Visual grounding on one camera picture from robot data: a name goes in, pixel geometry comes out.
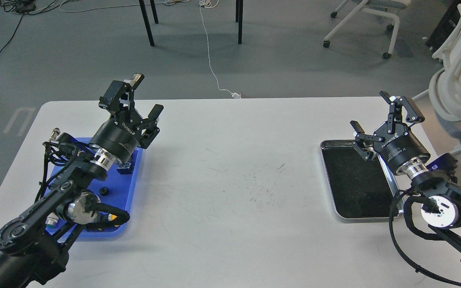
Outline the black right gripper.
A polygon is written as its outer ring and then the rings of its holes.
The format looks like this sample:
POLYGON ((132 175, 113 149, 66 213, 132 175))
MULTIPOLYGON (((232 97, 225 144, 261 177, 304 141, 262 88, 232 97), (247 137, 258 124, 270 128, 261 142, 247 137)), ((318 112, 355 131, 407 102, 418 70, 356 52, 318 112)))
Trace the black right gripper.
POLYGON ((425 117, 410 97, 391 96, 386 91, 379 95, 389 104, 387 120, 373 135, 366 134, 357 121, 350 121, 355 130, 355 151, 370 162, 380 156, 393 174, 408 175, 405 171, 414 161, 425 164, 430 159, 428 150, 406 125, 422 123, 425 117))

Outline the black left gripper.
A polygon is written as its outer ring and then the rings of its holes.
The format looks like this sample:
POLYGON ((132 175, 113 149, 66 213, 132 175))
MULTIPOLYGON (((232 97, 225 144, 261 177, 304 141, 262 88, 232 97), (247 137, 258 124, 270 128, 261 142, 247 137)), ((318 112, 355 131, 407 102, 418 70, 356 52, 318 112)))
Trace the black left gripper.
POLYGON ((105 149, 121 163, 127 162, 137 147, 147 149, 160 132, 157 122, 163 105, 155 104, 145 119, 135 110, 134 91, 143 80, 143 74, 134 74, 130 80, 114 80, 99 97, 99 108, 108 111, 110 118, 91 138, 90 146, 105 149))

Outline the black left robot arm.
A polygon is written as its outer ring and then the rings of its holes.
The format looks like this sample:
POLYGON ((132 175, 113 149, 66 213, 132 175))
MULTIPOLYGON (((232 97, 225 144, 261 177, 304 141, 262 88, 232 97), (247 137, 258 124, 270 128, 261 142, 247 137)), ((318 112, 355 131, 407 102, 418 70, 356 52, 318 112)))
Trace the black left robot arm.
POLYGON ((46 284, 66 270, 69 249, 84 230, 127 223, 127 211, 108 204, 88 189, 104 181, 113 164, 126 164, 136 148, 147 149, 159 134, 156 104, 148 117, 135 109, 134 92, 144 79, 114 80, 99 99, 109 119, 88 143, 54 129, 44 146, 44 167, 60 170, 43 175, 31 207, 0 228, 0 288, 46 284))

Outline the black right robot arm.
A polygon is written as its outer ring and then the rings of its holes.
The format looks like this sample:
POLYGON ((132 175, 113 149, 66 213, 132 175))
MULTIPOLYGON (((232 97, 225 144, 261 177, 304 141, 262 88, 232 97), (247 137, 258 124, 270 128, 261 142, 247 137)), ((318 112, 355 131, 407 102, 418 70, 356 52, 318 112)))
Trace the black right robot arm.
POLYGON ((432 279, 460 286, 456 282, 430 272, 411 260, 399 247, 393 231, 395 208, 404 199, 403 213, 407 228, 418 237, 446 241, 461 253, 461 186, 454 175, 457 160, 445 153, 428 163, 430 153, 412 133, 414 124, 424 121, 424 115, 411 98, 391 96, 380 91, 389 105, 386 122, 373 135, 364 132, 354 120, 353 148, 366 161, 379 156, 394 175, 406 175, 411 180, 407 190, 394 195, 389 212, 389 231, 399 255, 417 273, 432 279))

